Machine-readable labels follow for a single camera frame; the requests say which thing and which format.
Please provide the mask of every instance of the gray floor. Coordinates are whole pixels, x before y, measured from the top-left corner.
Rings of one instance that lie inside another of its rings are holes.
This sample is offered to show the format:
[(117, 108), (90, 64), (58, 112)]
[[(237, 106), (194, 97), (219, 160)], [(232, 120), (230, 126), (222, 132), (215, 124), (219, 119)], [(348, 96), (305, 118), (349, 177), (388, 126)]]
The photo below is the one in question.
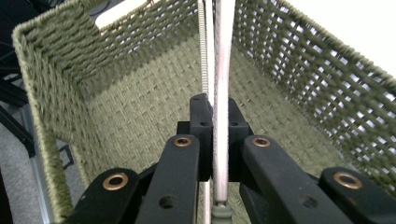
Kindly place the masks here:
[[(110, 0), (108, 3), (93, 8), (90, 11), (95, 19), (102, 12), (114, 7), (122, 0)], [(17, 107), (9, 106), (0, 102), (16, 120), (21, 122), (21, 110)], [(65, 143), (58, 142), (61, 148)], [(66, 153), (63, 151), (61, 159), (64, 165), (69, 162)], [(39, 189), (37, 179), (32, 168), (32, 161), (29, 159), (23, 144), (2, 124), (0, 124), (0, 168), (4, 178), (7, 195), (11, 207), (14, 223), (43, 223), (42, 212), (39, 203)], [(82, 182), (79, 177), (78, 168), (75, 164), (65, 169), (67, 185), (71, 191), (73, 205), (76, 205), (79, 197), (83, 193)]]

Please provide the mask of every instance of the woven basket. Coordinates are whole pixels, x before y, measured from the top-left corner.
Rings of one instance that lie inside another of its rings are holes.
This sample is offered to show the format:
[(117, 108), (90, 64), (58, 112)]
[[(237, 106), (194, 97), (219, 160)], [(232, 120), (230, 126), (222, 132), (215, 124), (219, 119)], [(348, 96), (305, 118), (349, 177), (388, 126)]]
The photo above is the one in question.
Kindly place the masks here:
[[(87, 13), (99, 2), (68, 1), (13, 35), (56, 222), (72, 211), (56, 139), (86, 186), (113, 167), (141, 172), (200, 93), (195, 0), (147, 2), (101, 30)], [(395, 80), (288, 3), (237, 1), (230, 85), (254, 133), (307, 172), (354, 168), (396, 195)]]

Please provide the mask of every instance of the round hole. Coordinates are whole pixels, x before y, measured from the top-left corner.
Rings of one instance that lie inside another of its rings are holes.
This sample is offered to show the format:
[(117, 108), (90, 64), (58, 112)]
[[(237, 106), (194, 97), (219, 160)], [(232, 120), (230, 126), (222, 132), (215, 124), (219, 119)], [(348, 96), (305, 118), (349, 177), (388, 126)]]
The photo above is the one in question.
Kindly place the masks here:
[(122, 189), (128, 183), (128, 176), (125, 173), (117, 173), (108, 176), (103, 181), (103, 188), (107, 190)]
[(111, 185), (118, 185), (118, 184), (122, 183), (122, 178), (119, 176), (116, 176), (116, 177), (110, 179), (110, 181), (108, 181), (108, 183), (110, 183)]
[(171, 209), (176, 205), (176, 197), (166, 195), (160, 199), (160, 207), (163, 209)]
[(349, 189), (361, 189), (363, 187), (363, 184), (356, 176), (346, 172), (337, 172), (333, 175), (333, 178), (338, 184)]
[(300, 204), (302, 204), (304, 207), (307, 208), (317, 208), (318, 207), (318, 201), (315, 200), (312, 196), (309, 195), (303, 195), (300, 197)]
[(175, 139), (174, 143), (178, 147), (186, 147), (191, 144), (191, 140), (190, 140), (190, 138), (187, 138), (187, 137), (179, 137), (179, 138)]
[(258, 147), (268, 147), (271, 145), (271, 142), (266, 138), (258, 137), (253, 139), (253, 144)]

